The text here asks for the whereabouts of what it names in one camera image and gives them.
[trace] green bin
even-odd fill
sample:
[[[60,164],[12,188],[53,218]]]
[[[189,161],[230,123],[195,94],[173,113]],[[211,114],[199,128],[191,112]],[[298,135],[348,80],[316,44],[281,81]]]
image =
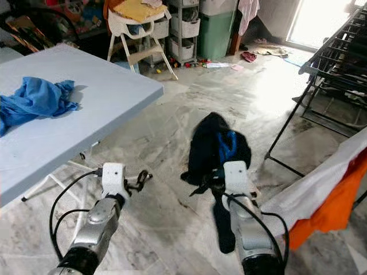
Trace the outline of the green bin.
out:
[[[207,59],[224,57],[231,36],[233,11],[217,15],[200,13],[198,55]]]

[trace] black wire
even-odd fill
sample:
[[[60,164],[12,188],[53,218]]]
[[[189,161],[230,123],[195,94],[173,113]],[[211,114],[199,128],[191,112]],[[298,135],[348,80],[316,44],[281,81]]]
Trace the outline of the black wire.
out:
[[[73,209],[73,210],[67,211],[66,213],[64,213],[64,214],[60,217],[60,219],[58,219],[57,224],[56,224],[56,226],[55,226],[55,230],[54,230],[54,232],[53,232],[53,238],[54,238],[55,245],[56,245],[56,247],[57,247],[57,250],[58,250],[58,251],[60,251],[60,249],[58,248],[58,244],[57,244],[57,229],[58,229],[58,227],[59,227],[59,225],[60,225],[61,221],[62,221],[62,220],[63,220],[67,215],[69,215],[69,214],[71,214],[71,213],[74,213],[74,212],[89,212],[89,210],[88,210],[88,209]]]
[[[273,234],[271,234],[269,228],[265,225],[265,223],[263,223],[263,221],[254,213],[252,212],[249,208],[247,208],[246,206],[244,206],[240,201],[238,201],[233,195],[229,195],[225,192],[222,193],[222,195],[230,198],[232,201],[234,201],[235,203],[237,203],[239,206],[241,206],[246,212],[248,212],[261,226],[262,228],[266,231],[266,233],[268,234],[271,242],[273,243],[274,245],[274,248],[275,248],[275,254],[278,258],[278,261],[280,263],[280,265],[284,268],[285,265],[284,265],[284,262],[283,262],[283,258],[282,258],[282,254],[280,252],[280,249],[279,249],[279,245],[278,243],[276,242],[276,239],[274,238]]]
[[[284,219],[276,213],[272,213],[272,212],[261,212],[261,213],[263,215],[277,217],[278,219],[280,219],[280,221],[282,222],[282,224],[284,226],[284,231],[285,231],[284,236],[285,236],[285,239],[286,239],[286,248],[284,249],[283,262],[284,262],[284,268],[286,268],[286,265],[287,265],[287,262],[288,262],[288,256],[289,256],[289,231],[288,231],[287,224],[284,221]]]
[[[85,174],[82,174],[80,177],[76,178],[75,180],[73,180],[72,183],[70,183],[61,193],[60,195],[58,195],[58,197],[55,199],[55,201],[53,202],[53,205],[51,207],[51,212],[50,212],[50,217],[49,217],[49,231],[50,231],[50,237],[51,237],[51,241],[52,241],[52,245],[53,248],[56,252],[57,258],[58,260],[61,262],[61,260],[63,259],[63,255],[61,254],[60,250],[58,249],[56,240],[53,236],[53,225],[52,225],[52,218],[53,218],[53,212],[55,210],[56,204],[57,202],[60,200],[60,198],[70,189],[70,187],[72,187],[75,183],[77,183],[80,179],[83,179],[84,177],[88,176],[88,175],[92,175],[97,173],[96,171],[91,171]]]

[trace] table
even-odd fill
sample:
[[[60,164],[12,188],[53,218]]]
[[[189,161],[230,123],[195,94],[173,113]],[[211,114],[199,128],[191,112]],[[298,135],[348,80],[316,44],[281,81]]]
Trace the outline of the table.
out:
[[[24,76],[74,80],[80,108],[0,138],[1,207],[163,95],[160,83],[64,44],[2,64],[0,94],[12,95]]]

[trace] bright doorway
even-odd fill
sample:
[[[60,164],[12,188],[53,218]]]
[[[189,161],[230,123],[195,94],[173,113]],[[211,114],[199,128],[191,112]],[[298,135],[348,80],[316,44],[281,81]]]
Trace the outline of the bright doorway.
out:
[[[347,20],[353,0],[300,0],[287,42],[318,49]]]

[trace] white cloth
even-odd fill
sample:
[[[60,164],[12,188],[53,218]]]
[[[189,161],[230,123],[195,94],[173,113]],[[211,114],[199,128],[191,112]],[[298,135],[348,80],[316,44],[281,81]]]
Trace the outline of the white cloth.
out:
[[[343,178],[349,162],[366,147],[367,128],[340,144],[336,153],[304,178],[264,203],[261,210],[281,215],[288,229],[300,219],[309,219]],[[283,225],[277,218],[264,216],[264,223],[273,235],[284,234]]]
[[[249,22],[256,17],[259,7],[259,0],[240,0],[239,10],[242,12],[242,19],[239,29],[240,36],[244,35]]]

